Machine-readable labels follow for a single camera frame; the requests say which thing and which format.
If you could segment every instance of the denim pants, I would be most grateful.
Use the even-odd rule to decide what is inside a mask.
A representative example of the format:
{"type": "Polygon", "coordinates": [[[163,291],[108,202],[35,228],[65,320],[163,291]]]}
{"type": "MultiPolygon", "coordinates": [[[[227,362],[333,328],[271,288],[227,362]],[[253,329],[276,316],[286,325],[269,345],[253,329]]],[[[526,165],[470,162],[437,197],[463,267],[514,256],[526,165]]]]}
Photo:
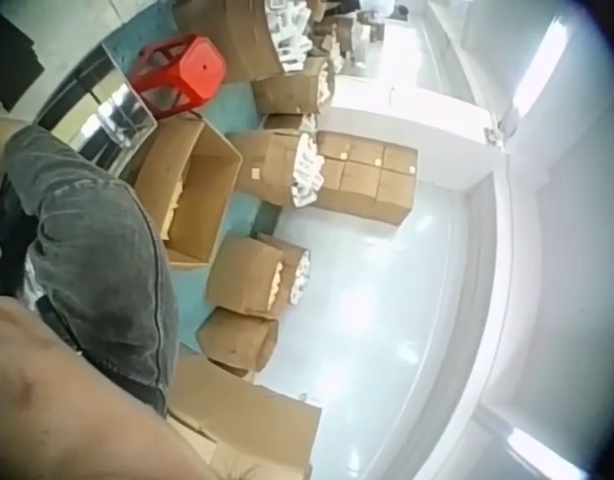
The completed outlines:
{"type": "MultiPolygon", "coordinates": [[[[132,188],[37,126],[10,139],[3,166],[35,221],[23,252],[41,292],[35,310],[102,374],[164,414],[178,311],[165,248],[132,188]]],[[[0,245],[0,261],[7,249],[0,245]]]]}

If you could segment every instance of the red plastic stool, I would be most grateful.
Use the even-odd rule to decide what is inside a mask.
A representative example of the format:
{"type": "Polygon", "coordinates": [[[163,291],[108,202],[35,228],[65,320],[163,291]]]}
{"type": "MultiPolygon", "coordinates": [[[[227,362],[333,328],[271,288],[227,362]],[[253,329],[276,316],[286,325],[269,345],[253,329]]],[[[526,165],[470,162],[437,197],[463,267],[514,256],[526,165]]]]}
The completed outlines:
{"type": "Polygon", "coordinates": [[[129,81],[154,117],[160,120],[209,102],[216,96],[225,73],[225,59],[211,41],[192,34],[145,47],[129,81]],[[158,54],[162,54],[167,63],[150,67],[158,54]],[[173,104],[167,109],[157,107],[145,96],[150,90],[163,87],[177,90],[173,104]],[[186,101],[180,103],[183,96],[186,101]]]}

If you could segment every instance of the open cardboard box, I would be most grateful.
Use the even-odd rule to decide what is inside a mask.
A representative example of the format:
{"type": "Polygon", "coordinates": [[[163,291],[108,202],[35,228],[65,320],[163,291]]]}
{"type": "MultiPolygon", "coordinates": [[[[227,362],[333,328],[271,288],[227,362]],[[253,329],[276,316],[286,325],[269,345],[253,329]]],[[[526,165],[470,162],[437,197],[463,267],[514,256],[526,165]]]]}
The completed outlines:
{"type": "Polygon", "coordinates": [[[204,120],[159,124],[134,189],[161,231],[176,184],[183,179],[165,241],[174,268],[211,263],[241,163],[238,150],[204,120]]]}
{"type": "Polygon", "coordinates": [[[168,405],[182,424],[176,429],[220,476],[309,477],[321,409],[245,382],[201,355],[179,358],[168,405]]]}

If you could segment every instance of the white product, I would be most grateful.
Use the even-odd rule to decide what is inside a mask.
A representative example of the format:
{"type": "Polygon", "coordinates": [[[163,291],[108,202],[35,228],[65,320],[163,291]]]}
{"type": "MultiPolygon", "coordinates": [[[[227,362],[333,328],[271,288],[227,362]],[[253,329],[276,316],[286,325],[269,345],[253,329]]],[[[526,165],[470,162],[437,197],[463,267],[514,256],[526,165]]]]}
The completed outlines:
{"type": "Polygon", "coordinates": [[[276,298],[278,298],[278,292],[280,292],[280,272],[283,270],[282,262],[278,262],[276,265],[276,273],[274,274],[274,279],[271,282],[271,290],[269,291],[269,304],[267,306],[267,310],[271,310],[271,307],[274,306],[274,302],[276,298]]]}
{"type": "Polygon", "coordinates": [[[318,105],[322,105],[331,97],[331,91],[329,90],[329,69],[327,64],[323,65],[323,68],[318,74],[318,105]]]}
{"type": "Polygon", "coordinates": [[[289,293],[289,303],[292,305],[298,304],[303,295],[305,285],[307,285],[307,282],[309,282],[310,265],[310,254],[309,251],[306,251],[298,263],[298,268],[296,269],[296,279],[294,280],[294,284],[291,287],[291,292],[289,293]]]}
{"type": "Polygon", "coordinates": [[[318,191],[325,181],[320,173],[324,164],[325,159],[318,155],[311,135],[303,133],[296,148],[293,182],[290,187],[295,207],[304,207],[316,201],[318,191]]]}
{"type": "Polygon", "coordinates": [[[266,0],[267,24],[285,73],[303,70],[312,41],[305,35],[311,10],[303,0],[266,0]]]}

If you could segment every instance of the black object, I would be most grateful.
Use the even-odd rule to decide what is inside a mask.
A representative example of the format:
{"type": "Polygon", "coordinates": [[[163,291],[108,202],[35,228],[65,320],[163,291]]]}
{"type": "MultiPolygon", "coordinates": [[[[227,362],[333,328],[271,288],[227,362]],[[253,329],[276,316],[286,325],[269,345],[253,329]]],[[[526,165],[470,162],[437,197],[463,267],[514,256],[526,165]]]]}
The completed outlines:
{"type": "Polygon", "coordinates": [[[0,14],[0,103],[11,111],[45,70],[34,42],[0,14]]]}

